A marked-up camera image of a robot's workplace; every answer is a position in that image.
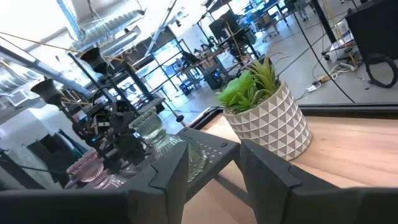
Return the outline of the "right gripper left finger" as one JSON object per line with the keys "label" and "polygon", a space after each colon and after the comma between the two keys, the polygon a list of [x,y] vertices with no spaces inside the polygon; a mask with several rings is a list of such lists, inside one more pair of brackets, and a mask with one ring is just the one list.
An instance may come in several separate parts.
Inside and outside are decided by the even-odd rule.
{"label": "right gripper left finger", "polygon": [[187,178],[180,142],[115,189],[0,192],[0,224],[181,224]]}

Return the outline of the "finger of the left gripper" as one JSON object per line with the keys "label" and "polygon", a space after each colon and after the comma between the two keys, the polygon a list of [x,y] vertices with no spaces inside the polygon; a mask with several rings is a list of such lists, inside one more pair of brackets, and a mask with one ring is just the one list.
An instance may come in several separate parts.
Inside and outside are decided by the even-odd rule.
{"label": "finger of the left gripper", "polygon": [[111,173],[117,174],[121,168],[121,155],[120,151],[109,145],[104,148],[102,152],[105,154],[106,158],[103,159],[103,163],[107,169],[111,171]]}
{"label": "finger of the left gripper", "polygon": [[137,166],[145,159],[146,151],[144,146],[134,135],[120,135],[116,138],[115,144],[122,158],[133,165]]}

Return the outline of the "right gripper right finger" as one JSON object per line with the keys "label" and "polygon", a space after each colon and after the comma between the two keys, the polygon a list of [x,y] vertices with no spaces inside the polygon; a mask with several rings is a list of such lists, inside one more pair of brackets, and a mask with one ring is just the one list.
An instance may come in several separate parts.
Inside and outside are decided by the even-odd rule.
{"label": "right gripper right finger", "polygon": [[248,139],[239,158],[257,224],[398,224],[398,188],[339,188]]}

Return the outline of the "pink glass candle holder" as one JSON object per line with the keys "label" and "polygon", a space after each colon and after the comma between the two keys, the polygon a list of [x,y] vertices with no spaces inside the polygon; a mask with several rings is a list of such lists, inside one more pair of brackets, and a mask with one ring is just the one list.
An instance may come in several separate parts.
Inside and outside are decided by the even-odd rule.
{"label": "pink glass candle holder", "polygon": [[67,169],[67,172],[93,189],[117,188],[126,182],[105,168],[102,158],[95,150],[84,154]]}

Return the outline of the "tall black candlestick holder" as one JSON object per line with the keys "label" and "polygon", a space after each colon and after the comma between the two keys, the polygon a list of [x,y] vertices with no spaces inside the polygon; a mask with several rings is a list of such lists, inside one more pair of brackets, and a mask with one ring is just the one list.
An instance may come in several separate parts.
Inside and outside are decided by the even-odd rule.
{"label": "tall black candlestick holder", "polygon": [[62,94],[56,89],[52,79],[46,79],[34,85],[31,92],[39,95],[47,104],[56,106],[77,128],[78,133],[84,133],[84,129],[74,120],[73,116],[68,112],[67,107],[62,103]]}
{"label": "tall black candlestick holder", "polygon": [[83,61],[87,62],[95,72],[101,73],[102,75],[104,75],[106,77],[107,81],[109,81],[111,86],[116,90],[118,95],[128,104],[128,106],[130,107],[130,110],[136,116],[139,115],[139,113],[137,112],[135,107],[131,104],[131,102],[127,99],[127,97],[122,92],[122,90],[117,86],[117,84],[111,78],[111,75],[108,71],[109,65],[108,65],[107,61],[104,59],[104,57],[101,55],[100,49],[98,47],[95,47],[95,48],[87,51],[80,58]]}

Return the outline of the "clear glass candle holder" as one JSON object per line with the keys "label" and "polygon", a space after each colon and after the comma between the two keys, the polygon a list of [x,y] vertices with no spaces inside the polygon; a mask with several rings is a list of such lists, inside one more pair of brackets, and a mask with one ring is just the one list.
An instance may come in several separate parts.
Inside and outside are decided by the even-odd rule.
{"label": "clear glass candle holder", "polygon": [[188,182],[203,171],[207,155],[196,143],[166,132],[161,119],[155,108],[142,113],[130,125],[130,128],[138,132],[147,143],[149,143],[154,159],[158,159],[170,151],[177,143],[187,143],[188,148]]}

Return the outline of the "succulent in white patterned pot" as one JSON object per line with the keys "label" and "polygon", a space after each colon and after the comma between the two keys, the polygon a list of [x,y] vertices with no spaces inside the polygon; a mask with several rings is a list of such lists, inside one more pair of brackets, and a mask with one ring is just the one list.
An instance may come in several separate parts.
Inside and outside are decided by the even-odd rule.
{"label": "succulent in white patterned pot", "polygon": [[218,93],[223,114],[240,140],[252,140],[291,161],[310,146],[312,132],[269,57],[254,60]]}

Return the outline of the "black perforated metal rack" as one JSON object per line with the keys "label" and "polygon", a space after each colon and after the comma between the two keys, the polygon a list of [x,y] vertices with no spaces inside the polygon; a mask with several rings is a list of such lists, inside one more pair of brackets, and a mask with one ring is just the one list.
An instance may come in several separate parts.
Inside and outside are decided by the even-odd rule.
{"label": "black perforated metal rack", "polygon": [[[240,144],[193,128],[177,134],[182,141],[120,188],[138,194],[163,194],[169,206],[182,207],[231,161],[238,158]],[[206,156],[200,172],[188,180],[188,151],[194,149]]]}

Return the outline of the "white power adapter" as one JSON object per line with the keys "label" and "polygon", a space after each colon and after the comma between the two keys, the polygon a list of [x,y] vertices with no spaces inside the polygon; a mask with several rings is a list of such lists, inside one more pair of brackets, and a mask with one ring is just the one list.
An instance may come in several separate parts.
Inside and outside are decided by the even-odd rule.
{"label": "white power adapter", "polygon": [[321,85],[322,85],[321,82],[315,81],[311,85],[308,86],[308,88],[306,89],[306,92],[311,93],[313,91],[316,91],[317,89],[319,89],[321,87]]}

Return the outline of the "black metal table frame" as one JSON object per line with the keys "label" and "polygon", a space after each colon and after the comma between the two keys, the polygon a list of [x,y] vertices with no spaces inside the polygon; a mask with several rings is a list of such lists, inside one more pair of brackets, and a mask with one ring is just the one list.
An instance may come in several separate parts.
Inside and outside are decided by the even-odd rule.
{"label": "black metal table frame", "polygon": [[[337,118],[368,118],[398,119],[398,103],[344,103],[344,104],[309,104],[300,105],[305,116],[337,117]],[[222,106],[212,106],[202,112],[188,127],[200,130],[217,115],[223,112]]]}

